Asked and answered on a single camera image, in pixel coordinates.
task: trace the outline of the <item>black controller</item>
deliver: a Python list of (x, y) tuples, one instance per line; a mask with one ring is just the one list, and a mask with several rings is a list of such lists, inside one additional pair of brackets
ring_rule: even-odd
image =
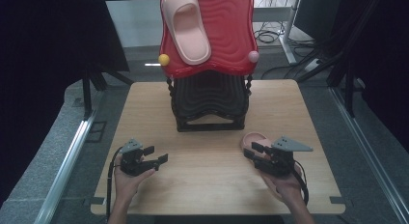
[(168, 161), (168, 155), (164, 154), (154, 160), (141, 160), (142, 155), (154, 153), (154, 146), (142, 149), (142, 145), (137, 141), (131, 140), (121, 149), (123, 158), (121, 160), (121, 170), (129, 176), (139, 176), (145, 171), (154, 168), (159, 170), (159, 166)]
[(279, 149), (268, 148), (258, 143), (252, 143), (252, 149), (259, 153), (266, 153), (270, 155), (271, 159), (262, 158), (256, 156), (250, 150), (244, 150), (244, 156), (253, 160), (255, 168), (260, 169), (262, 172), (272, 175), (274, 177), (283, 177), (291, 173), (291, 168), (294, 168), (295, 160), (293, 158), (293, 152), (285, 152)]

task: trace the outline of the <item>wire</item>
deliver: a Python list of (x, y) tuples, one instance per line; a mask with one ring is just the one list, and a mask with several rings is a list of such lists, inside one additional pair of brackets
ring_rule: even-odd
[(288, 38), (288, 42), (293, 45), (303, 46), (303, 47), (317, 47), (317, 44), (314, 40), (305, 40), (305, 41), (296, 41), (291, 38)]
[[(296, 162), (298, 165), (300, 165), (300, 168), (303, 171), (303, 175), (304, 175), (304, 177), (306, 177), (304, 167), (298, 161), (294, 160), (294, 162)], [(303, 190), (303, 193), (304, 193), (304, 203), (307, 205), (309, 200), (310, 200), (310, 193), (309, 193), (309, 190), (307, 188), (307, 179), (305, 178), (305, 180), (303, 181), (303, 179), (298, 174), (298, 172), (295, 171), (294, 166), (288, 165), (288, 168), (291, 170), (291, 173), (292, 173), (292, 175), (294, 175), (295, 179), (298, 180), (298, 182), (300, 183), (301, 189)]]
[(307, 55), (302, 55), (301, 53), (298, 53), (297, 52), (297, 49), (304, 49), (304, 48), (313, 48), (313, 47), (306, 47), (306, 46), (301, 46), (301, 47), (294, 47), (294, 54), (295, 55), (297, 55), (297, 56), (299, 56), (299, 57), (307, 57), (308, 56), (308, 54)]
[(291, 66), (282, 66), (282, 67), (275, 67), (275, 68), (268, 69), (261, 75), (261, 80), (264, 79), (265, 75), (267, 75), (269, 72), (273, 70), (286, 69), (286, 68), (291, 68)]
[[(288, 0), (286, 0), (286, 3), (288, 2)], [(286, 3), (284, 4), (284, 7), (286, 7)]]
[(276, 3), (274, 3), (274, 7), (277, 7), (277, 2), (278, 2), (279, 0), (276, 0)]
[(115, 151), (114, 156), (112, 157), (111, 163), (109, 164), (108, 179), (107, 179), (107, 186), (106, 186), (106, 221), (109, 220), (109, 216), (111, 215), (112, 175), (114, 172), (114, 168), (116, 167), (115, 158), (117, 158), (117, 155), (122, 148), (123, 147), (120, 147)]
[[(258, 31), (255, 32), (255, 38), (256, 38), (256, 40), (258, 40), (258, 41), (260, 41), (260, 42), (263, 42), (263, 43), (272, 43), (272, 42), (274, 42), (276, 39), (278, 39), (279, 36), (280, 36), (280, 34), (278, 34), (277, 32), (269, 31), (269, 30), (262, 30), (262, 29), (260, 29), (260, 30), (258, 30)], [(263, 38), (265, 38), (265, 37), (270, 38), (271, 40), (266, 41), (266, 40), (263, 39)]]
[(259, 5), (258, 5), (258, 7), (260, 7), (260, 5), (261, 5), (261, 3), (263, 2), (264, 0), (261, 0), (260, 2), (259, 2)]
[(291, 68), (291, 70), (289, 70), (286, 75), (283, 77), (283, 79), (287, 79), (289, 74), (296, 69), (296, 67), (298, 66), (302, 66), (304, 65), (306, 62), (310, 61), (313, 57), (317, 56), (319, 53), (318, 50), (314, 49), (313, 51), (311, 51), (306, 57), (304, 57), (301, 61), (299, 61), (295, 66), (293, 66)]
[(298, 166), (300, 166), (301, 171), (303, 172), (303, 176), (304, 176), (304, 183), (307, 185), (307, 175), (306, 175), (306, 172), (304, 171), (303, 165), (301, 165), (301, 163), (298, 162), (298, 161), (295, 160), (295, 159), (294, 159), (294, 161), (298, 164)]
[(349, 224), (349, 222), (345, 220), (345, 218), (343, 218), (341, 215), (337, 215), (337, 218), (341, 220), (343, 223)]
[[(311, 57), (308, 57), (308, 60), (311, 60), (312, 58), (316, 58), (318, 54), (319, 54), (319, 52), (317, 52), (316, 54), (314, 54)], [(292, 76), (292, 79), (295, 79), (302, 70), (304, 70), (304, 68), (299, 69), (298, 72), (296, 72), (294, 74), (294, 76)]]

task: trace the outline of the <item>slipper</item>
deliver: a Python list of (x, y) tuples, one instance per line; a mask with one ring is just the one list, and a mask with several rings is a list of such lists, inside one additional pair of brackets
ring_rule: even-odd
[(255, 153), (256, 156), (264, 157), (265, 154), (259, 153), (256, 150), (252, 149), (252, 143), (256, 142), (260, 145), (271, 147), (271, 140), (265, 137), (263, 134), (258, 132), (250, 132), (244, 135), (243, 139), (241, 140), (241, 150), (247, 149)]
[(188, 65), (211, 54), (198, 0), (162, 0), (162, 11), (180, 58)]
[[(250, 132), (244, 135), (242, 141), (241, 141), (241, 150), (243, 151), (244, 149), (250, 150), (253, 153), (255, 153), (256, 156), (259, 157), (264, 157), (265, 154), (259, 153), (256, 150), (252, 149), (252, 143), (256, 142), (258, 144), (261, 144), (266, 147), (271, 147), (271, 144), (273, 143), (271, 140), (269, 140), (267, 137), (265, 137), (263, 134), (258, 133), (258, 132)], [(283, 202), (283, 197), (282, 195), (277, 192), (276, 185), (266, 178), (265, 176), (261, 175), (262, 179), (264, 180), (265, 184), (267, 187), (270, 189), (271, 193), (281, 202)]]

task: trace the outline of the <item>red tray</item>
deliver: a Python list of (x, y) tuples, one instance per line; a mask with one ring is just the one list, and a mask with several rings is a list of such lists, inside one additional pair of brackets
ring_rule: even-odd
[(210, 58), (196, 66), (185, 64), (177, 53), (163, 18), (160, 54), (167, 54), (170, 63), (162, 66), (171, 78), (182, 78), (203, 70), (218, 70), (231, 75), (253, 73), (256, 64), (249, 60), (251, 51), (258, 51), (253, 33), (253, 0), (198, 0), (207, 38)]

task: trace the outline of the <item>black cable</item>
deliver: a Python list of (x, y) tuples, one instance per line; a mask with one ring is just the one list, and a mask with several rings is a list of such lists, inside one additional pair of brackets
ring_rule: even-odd
[(288, 38), (289, 42), (315, 42), (315, 40), (311, 39), (311, 40), (294, 40), (291, 38)]
[[(280, 36), (280, 34), (278, 34), (278, 33), (276, 33), (276, 32), (273, 32), (273, 31), (269, 31), (269, 30), (263, 30), (262, 27), (261, 27), (261, 29), (259, 29), (259, 30), (257, 30), (257, 31), (255, 32), (255, 38), (256, 38), (256, 40), (258, 40), (258, 41), (260, 41), (260, 42), (263, 42), (263, 43), (272, 43), (272, 42), (274, 42), (276, 39), (278, 39), (279, 36)], [(265, 40), (263, 40), (261, 37), (268, 37), (268, 38), (271, 38), (272, 40), (271, 40), (271, 41), (265, 41)]]
[[(324, 40), (322, 42), (316, 42), (316, 43), (306, 43), (308, 41), (295, 41), (295, 40), (288, 40), (291, 43), (295, 43), (299, 46), (309, 46), (313, 47), (314, 50), (320, 49), (321, 52), (325, 52), (325, 50), (330, 49), (332, 46), (338, 44), (342, 38), (348, 34), (348, 30), (351, 25), (353, 25), (360, 17), (361, 13), (363, 12), (365, 6), (358, 6), (357, 9), (355, 9), (354, 13), (346, 20), (346, 22), (342, 25), (342, 27), (332, 35), (329, 39)], [(303, 69), (300, 69), (298, 72), (295, 73), (293, 78), (295, 78)]]
[(303, 181), (301, 176), (297, 173), (297, 171), (295, 171), (294, 167), (289, 167), (289, 169), (291, 170), (291, 173), (292, 175), (294, 175), (295, 179), (298, 180), (298, 182), (300, 183), (301, 189), (303, 190), (303, 193), (304, 193), (304, 203), (307, 205), (308, 201), (310, 200), (310, 193), (307, 188), (307, 182)]
[[(288, 2), (288, 0), (286, 0), (286, 3)], [(284, 7), (286, 7), (286, 3), (284, 4)]]
[(338, 218), (339, 220), (341, 220), (343, 223), (349, 224), (349, 222), (348, 222), (345, 218), (343, 218), (341, 215), (337, 215), (337, 218)]
[(111, 215), (111, 190), (112, 190), (112, 175), (114, 172), (114, 167), (115, 167), (115, 158), (117, 158), (117, 154), (120, 152), (120, 150), (123, 147), (118, 148), (114, 156), (112, 157), (111, 163), (109, 163), (109, 169), (108, 169), (108, 179), (107, 179), (107, 186), (106, 186), (106, 221), (109, 220), (109, 216)]
[(261, 0), (260, 2), (259, 2), (259, 5), (258, 5), (258, 7), (260, 7), (260, 5), (261, 5), (261, 3), (263, 2), (264, 0)]
[(316, 43), (313, 40), (297, 41), (297, 40), (288, 38), (288, 42), (291, 43), (291, 45), (295, 45), (298, 47), (311, 47), (311, 48), (319, 47), (316, 45)]
[(298, 74), (302, 71), (302, 70), (304, 70), (305, 68), (301, 68), (300, 70), (298, 70), (298, 72), (296, 72), (295, 74), (294, 74), (294, 76), (292, 77), (292, 79), (295, 79), (297, 76), (298, 76)]
[(276, 0), (276, 2), (274, 3), (274, 7), (277, 7), (277, 2), (278, 2), (279, 0)]
[(306, 171), (304, 171), (304, 167), (303, 167), (303, 165), (301, 165), (301, 163), (300, 162), (298, 162), (297, 160), (295, 160), (294, 159), (294, 161), (298, 164), (298, 166), (300, 166), (300, 168), (301, 168), (301, 171), (302, 171), (302, 173), (303, 173), (303, 176), (304, 176), (304, 183), (307, 185), (307, 175), (306, 175)]
[(319, 51), (314, 49), (313, 51), (311, 51), (306, 57), (304, 57), (303, 59), (301, 59), (301, 61), (299, 61), (296, 65), (294, 65), (291, 70), (289, 70), (286, 75), (283, 77), (283, 79), (286, 79), (289, 74), (298, 66), (303, 65), (304, 63), (306, 63), (307, 61), (310, 61), (313, 57), (317, 56), (319, 54)]
[(293, 67), (293, 66), (270, 68), (270, 69), (266, 70), (266, 71), (261, 75), (261, 78), (260, 78), (260, 79), (261, 79), (261, 80), (264, 79), (264, 76), (265, 76), (266, 74), (268, 74), (269, 72), (271, 72), (272, 70), (286, 69), (286, 68), (291, 68), (291, 67)]
[(307, 55), (301, 55), (301, 53), (298, 53), (298, 52), (297, 52), (297, 49), (299, 49), (299, 48), (313, 48), (313, 47), (306, 47), (306, 46), (294, 47), (294, 54), (295, 54), (295, 55), (297, 55), (297, 56), (299, 56), (299, 57), (307, 57), (308, 54), (307, 54)]

